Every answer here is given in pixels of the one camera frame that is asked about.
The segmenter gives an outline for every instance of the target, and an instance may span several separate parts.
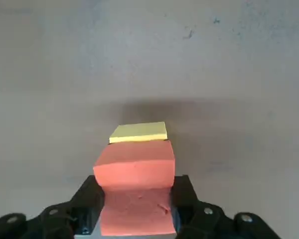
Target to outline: pink sponge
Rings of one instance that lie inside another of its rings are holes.
[[[93,170],[106,194],[101,213],[102,235],[175,233],[169,206],[175,174],[170,141],[110,144]]]

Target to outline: screw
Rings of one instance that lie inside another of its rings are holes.
[[[7,220],[7,223],[15,223],[18,220],[17,216],[11,217]]]
[[[205,208],[204,213],[211,215],[211,214],[213,214],[213,210],[211,210],[210,208]]]
[[[52,210],[49,212],[49,214],[50,214],[50,215],[53,215],[53,214],[56,214],[57,212],[58,212],[57,209],[52,209]]]
[[[251,223],[253,221],[253,219],[250,216],[246,215],[246,214],[241,215],[241,219],[244,222],[247,222],[247,223]]]

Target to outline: yellow sponge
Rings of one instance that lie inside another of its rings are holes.
[[[110,136],[110,143],[167,139],[165,122],[119,125]]]

